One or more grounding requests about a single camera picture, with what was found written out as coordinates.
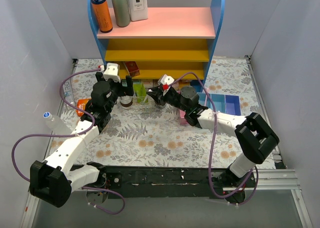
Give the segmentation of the dark blue cup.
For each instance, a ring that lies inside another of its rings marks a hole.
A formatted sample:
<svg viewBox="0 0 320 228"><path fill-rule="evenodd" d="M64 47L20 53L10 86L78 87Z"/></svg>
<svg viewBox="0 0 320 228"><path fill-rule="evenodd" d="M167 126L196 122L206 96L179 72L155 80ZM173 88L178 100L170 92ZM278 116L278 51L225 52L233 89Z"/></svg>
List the dark blue cup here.
<svg viewBox="0 0 320 228"><path fill-rule="evenodd" d="M158 109L164 109L167 105L165 101L161 101L161 100L155 101L154 103Z"/></svg>

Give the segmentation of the clear cup brown base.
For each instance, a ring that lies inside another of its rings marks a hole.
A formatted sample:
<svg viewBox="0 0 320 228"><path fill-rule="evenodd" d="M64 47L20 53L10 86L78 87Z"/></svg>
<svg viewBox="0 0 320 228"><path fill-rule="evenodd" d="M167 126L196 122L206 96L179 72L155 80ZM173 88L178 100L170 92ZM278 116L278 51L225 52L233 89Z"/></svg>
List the clear cup brown base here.
<svg viewBox="0 0 320 228"><path fill-rule="evenodd" d="M133 97L132 96L121 96L119 98L120 105L122 106L123 109L128 110L131 108L133 105Z"/></svg>

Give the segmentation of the green toothpaste tube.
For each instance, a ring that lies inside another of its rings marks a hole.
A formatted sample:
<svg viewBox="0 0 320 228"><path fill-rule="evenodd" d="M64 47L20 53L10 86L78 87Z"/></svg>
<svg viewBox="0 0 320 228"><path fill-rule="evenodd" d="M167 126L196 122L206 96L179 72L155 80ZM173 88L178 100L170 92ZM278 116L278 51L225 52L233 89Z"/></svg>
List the green toothpaste tube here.
<svg viewBox="0 0 320 228"><path fill-rule="evenodd" d="M148 98L148 94L147 92L149 91L149 89L144 88L144 86L142 85L141 88L141 101L143 104L147 104L149 102L149 98Z"/></svg>
<svg viewBox="0 0 320 228"><path fill-rule="evenodd" d="M142 101L142 84L141 83L134 83L133 84L133 91L134 91L134 97L136 102L139 104Z"/></svg>

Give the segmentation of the clear textured glass tray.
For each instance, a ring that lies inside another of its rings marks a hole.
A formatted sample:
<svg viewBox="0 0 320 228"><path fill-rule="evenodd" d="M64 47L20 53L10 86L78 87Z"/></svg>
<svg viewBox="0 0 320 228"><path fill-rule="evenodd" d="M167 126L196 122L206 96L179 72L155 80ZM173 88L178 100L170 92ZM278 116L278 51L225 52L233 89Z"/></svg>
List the clear textured glass tray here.
<svg viewBox="0 0 320 228"><path fill-rule="evenodd" d="M112 110L112 114L118 114L119 116L129 116L134 118L141 118L141 119L156 119L160 118L161 116L178 116L179 110L169 104L166 104L165 108L159 109L155 106L155 101L152 101L147 105L141 105L140 103L136 102L135 96L132 96L133 104L130 109L123 109L120 104L120 98L117 100L117 104L114 106Z"/></svg>

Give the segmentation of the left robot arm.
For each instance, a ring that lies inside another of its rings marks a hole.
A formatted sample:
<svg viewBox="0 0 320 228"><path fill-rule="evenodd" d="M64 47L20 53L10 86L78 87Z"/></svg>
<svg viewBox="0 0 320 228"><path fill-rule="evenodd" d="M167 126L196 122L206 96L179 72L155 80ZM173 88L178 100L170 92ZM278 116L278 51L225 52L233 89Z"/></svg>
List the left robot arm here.
<svg viewBox="0 0 320 228"><path fill-rule="evenodd" d="M107 168L97 162L91 161L72 170L78 156L107 126L118 98L134 94L129 75L125 78L126 85L117 75L97 72L95 76L97 82L93 85L91 98L72 137L44 161L35 161L30 167L30 193L57 208L62 207L75 190L86 185L93 190L104 189L112 180Z"/></svg>

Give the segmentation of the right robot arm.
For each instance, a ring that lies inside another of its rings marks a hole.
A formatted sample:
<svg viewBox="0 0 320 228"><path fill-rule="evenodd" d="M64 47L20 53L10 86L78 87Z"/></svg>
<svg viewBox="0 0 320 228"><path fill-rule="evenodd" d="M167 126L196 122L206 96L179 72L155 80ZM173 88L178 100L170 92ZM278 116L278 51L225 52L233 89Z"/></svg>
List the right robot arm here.
<svg viewBox="0 0 320 228"><path fill-rule="evenodd" d="M248 116L215 113L211 108L199 104L199 95L192 86L185 86L180 92L161 85L153 87L147 94L157 105L169 104L184 111L185 120L193 127L213 130L238 139L242 153L221 174L220 181L237 187L245 180L254 165L262 164L280 140L262 116L252 112Z"/></svg>

